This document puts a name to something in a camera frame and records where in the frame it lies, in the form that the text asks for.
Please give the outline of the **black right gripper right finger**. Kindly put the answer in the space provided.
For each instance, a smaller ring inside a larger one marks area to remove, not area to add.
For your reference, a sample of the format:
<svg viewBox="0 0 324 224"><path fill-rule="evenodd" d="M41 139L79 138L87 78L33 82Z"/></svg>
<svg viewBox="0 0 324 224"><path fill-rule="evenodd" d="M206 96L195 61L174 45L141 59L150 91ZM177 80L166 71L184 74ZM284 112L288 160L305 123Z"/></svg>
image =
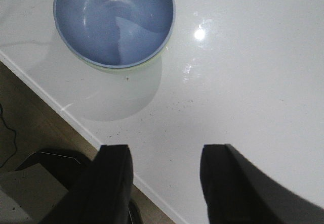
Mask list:
<svg viewBox="0 0 324 224"><path fill-rule="evenodd" d="M271 179L230 144L204 145L200 182L210 223L323 223L323 208Z"/></svg>

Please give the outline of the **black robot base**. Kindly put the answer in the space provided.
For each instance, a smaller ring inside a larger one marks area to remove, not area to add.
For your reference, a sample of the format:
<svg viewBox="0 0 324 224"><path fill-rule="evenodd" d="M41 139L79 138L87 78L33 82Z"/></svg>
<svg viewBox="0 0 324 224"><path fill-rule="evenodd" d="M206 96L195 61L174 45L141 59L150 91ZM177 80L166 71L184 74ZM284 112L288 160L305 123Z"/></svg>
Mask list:
<svg viewBox="0 0 324 224"><path fill-rule="evenodd" d="M43 149L28 156L17 169L23 170L40 164L69 191L92 162L93 160L77 151ZM128 211L128 223L143 222L138 206L132 198L129 202Z"/></svg>

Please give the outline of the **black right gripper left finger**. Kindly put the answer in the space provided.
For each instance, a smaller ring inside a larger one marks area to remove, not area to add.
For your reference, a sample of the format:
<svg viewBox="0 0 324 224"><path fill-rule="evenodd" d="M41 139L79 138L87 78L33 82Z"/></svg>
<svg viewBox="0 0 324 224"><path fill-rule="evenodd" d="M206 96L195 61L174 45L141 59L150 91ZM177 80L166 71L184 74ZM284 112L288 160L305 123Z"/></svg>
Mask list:
<svg viewBox="0 0 324 224"><path fill-rule="evenodd" d="M129 147L103 145L85 173L41 223L128 223L132 184Z"/></svg>

